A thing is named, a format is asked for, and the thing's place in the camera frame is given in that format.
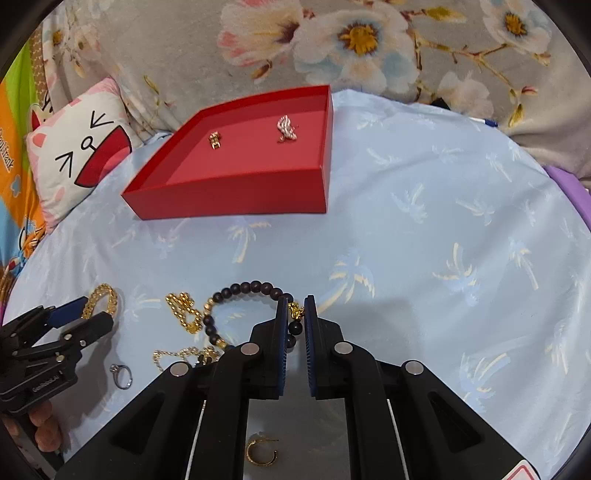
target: gold chain bracelet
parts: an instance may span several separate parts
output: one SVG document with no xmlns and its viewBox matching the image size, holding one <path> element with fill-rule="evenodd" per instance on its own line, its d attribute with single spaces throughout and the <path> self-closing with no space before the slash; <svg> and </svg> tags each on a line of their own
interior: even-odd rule
<svg viewBox="0 0 591 480">
<path fill-rule="evenodd" d="M 82 310 L 83 319 L 88 320 L 90 317 L 92 317 L 96 304 L 105 295 L 109 296 L 106 312 L 112 317 L 115 317 L 115 312 L 117 311 L 117 292 L 108 283 L 102 283 L 96 287 L 90 294 L 90 297 L 88 297 L 88 301 Z"/>
<path fill-rule="evenodd" d="M 212 359 L 212 362 L 216 362 L 220 358 L 220 354 L 218 352 L 216 352 L 213 349 L 213 347 L 211 347 L 211 346 L 207 346 L 201 350 L 197 347 L 190 346 L 188 348 L 183 348 L 183 349 L 179 350 L 178 352 L 167 352 L 164 350 L 156 350 L 152 356 L 152 360 L 154 360 L 154 363 L 156 364 L 158 369 L 161 372 L 164 372 L 164 368 L 162 368 L 162 365 L 160 365 L 160 359 L 164 356 L 177 356 L 177 357 L 182 358 L 187 363 L 189 363 L 189 361 L 187 360 L 188 356 L 199 357 L 202 355 L 203 355 L 202 361 L 205 361 L 208 358 L 210 358 L 210 359 Z"/>
</svg>

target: colorful blanket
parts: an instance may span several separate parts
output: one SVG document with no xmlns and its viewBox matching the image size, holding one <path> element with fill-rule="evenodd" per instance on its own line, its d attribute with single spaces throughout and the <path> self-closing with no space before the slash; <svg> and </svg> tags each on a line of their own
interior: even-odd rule
<svg viewBox="0 0 591 480">
<path fill-rule="evenodd" d="M 24 147 L 27 132 L 52 111 L 37 38 L 22 48 L 0 83 L 0 325 L 12 285 L 45 234 Z"/>
</svg>

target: red box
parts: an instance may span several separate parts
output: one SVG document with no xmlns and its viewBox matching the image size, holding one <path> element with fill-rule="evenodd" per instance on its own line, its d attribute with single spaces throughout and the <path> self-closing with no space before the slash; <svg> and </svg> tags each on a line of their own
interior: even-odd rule
<svg viewBox="0 0 591 480">
<path fill-rule="evenodd" d="M 279 143 L 288 115 L 297 140 Z M 264 93 L 198 112 L 122 193 L 144 220 L 326 213 L 333 107 L 328 85 Z M 217 131 L 221 147 L 209 135 Z"/>
</svg>

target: finger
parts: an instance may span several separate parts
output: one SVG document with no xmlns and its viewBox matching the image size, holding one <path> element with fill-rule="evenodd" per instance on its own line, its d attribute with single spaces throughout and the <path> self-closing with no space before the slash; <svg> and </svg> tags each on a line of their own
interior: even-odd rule
<svg viewBox="0 0 591 480">
<path fill-rule="evenodd" d="M 51 403 L 45 401 L 29 411 L 29 417 L 35 427 L 43 425 L 51 417 Z"/>
<path fill-rule="evenodd" d="M 55 417 L 50 417 L 35 433 L 35 441 L 42 452 L 53 452 L 61 445 L 61 433 Z"/>
<path fill-rule="evenodd" d="M 11 437 L 18 437 L 18 425 L 13 419 L 9 419 L 8 417 L 2 416 L 2 423 L 8 430 L 8 433 Z"/>
</svg>

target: earring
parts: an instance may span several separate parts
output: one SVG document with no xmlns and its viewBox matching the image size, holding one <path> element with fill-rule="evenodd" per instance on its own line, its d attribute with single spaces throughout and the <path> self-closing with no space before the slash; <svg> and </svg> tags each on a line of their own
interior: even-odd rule
<svg viewBox="0 0 591 480">
<path fill-rule="evenodd" d="M 257 460 L 255 460 L 252 455 L 251 455 L 251 449 L 257 444 L 257 443 L 263 443 L 263 442 L 277 442 L 278 440 L 270 440 L 270 439 L 266 439 L 266 438 L 257 438 L 252 440 L 248 446 L 246 447 L 246 459 L 252 463 L 253 465 L 256 466 L 271 466 L 273 465 L 273 463 L 275 463 L 277 461 L 277 450 L 273 450 L 273 458 L 271 460 L 269 460 L 268 462 L 258 462 Z"/>
<path fill-rule="evenodd" d="M 209 143 L 211 143 L 214 150 L 221 147 L 220 138 L 221 136 L 218 132 L 214 132 L 209 136 Z"/>
<path fill-rule="evenodd" d="M 292 126 L 291 120 L 287 115 L 282 116 L 277 122 L 277 128 L 281 132 L 279 143 L 285 140 L 297 140 L 296 128 Z"/>
</svg>

